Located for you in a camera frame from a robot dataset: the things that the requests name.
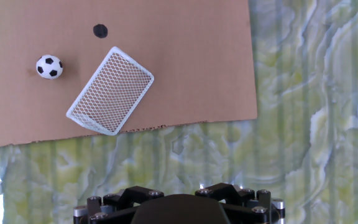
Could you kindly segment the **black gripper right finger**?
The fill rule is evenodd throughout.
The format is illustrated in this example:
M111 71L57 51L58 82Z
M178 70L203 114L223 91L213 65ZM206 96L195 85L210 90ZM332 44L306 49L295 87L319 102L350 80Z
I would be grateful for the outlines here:
M285 224L285 202L266 189L253 190L218 183L195 191L196 196L218 202L230 223Z

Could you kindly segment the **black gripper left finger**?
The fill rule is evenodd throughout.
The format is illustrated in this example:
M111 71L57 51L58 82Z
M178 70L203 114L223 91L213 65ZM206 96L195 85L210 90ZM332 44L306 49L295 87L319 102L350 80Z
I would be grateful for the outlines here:
M85 205L73 208L73 224L122 224L131 223L137 206L164 197L159 190L134 186L121 189L118 193L90 196Z

